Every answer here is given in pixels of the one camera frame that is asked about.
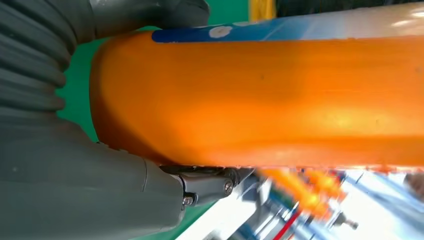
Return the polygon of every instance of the orange pipe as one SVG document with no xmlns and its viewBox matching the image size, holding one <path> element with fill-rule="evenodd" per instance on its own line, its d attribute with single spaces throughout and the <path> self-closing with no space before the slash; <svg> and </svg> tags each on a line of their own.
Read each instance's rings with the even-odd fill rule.
<svg viewBox="0 0 424 240">
<path fill-rule="evenodd" d="M 110 40 L 90 82 L 100 141 L 158 163 L 424 166 L 424 37 Z"/>
<path fill-rule="evenodd" d="M 275 184 L 284 188 L 299 202 L 302 211 L 311 213 L 318 218 L 324 218 L 328 212 L 328 205 L 321 202 L 320 196 L 311 192 L 308 186 L 299 177 L 282 169 L 261 169 L 261 174 L 270 177 Z"/>
<path fill-rule="evenodd" d="M 314 185 L 317 192 L 327 195 L 329 198 L 343 200 L 346 194 L 341 190 L 340 183 L 335 177 L 327 176 L 319 170 L 307 169 L 304 171 L 305 176 Z"/>
</svg>

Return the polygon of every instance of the bolt head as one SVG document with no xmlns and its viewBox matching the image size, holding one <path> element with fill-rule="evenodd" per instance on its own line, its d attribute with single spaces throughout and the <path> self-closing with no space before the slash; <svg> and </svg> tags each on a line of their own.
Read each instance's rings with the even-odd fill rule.
<svg viewBox="0 0 424 240">
<path fill-rule="evenodd" d="M 189 205 L 191 205 L 193 203 L 193 198 L 191 197 L 191 196 L 185 196 L 183 199 L 182 199 L 182 205 L 184 205 L 184 206 L 189 206 Z"/>
<path fill-rule="evenodd" d="M 234 186 L 233 186 L 232 182 L 230 182 L 230 181 L 226 182 L 225 185 L 224 185 L 225 194 L 230 195 L 233 192 L 233 188 L 234 188 Z"/>
</svg>

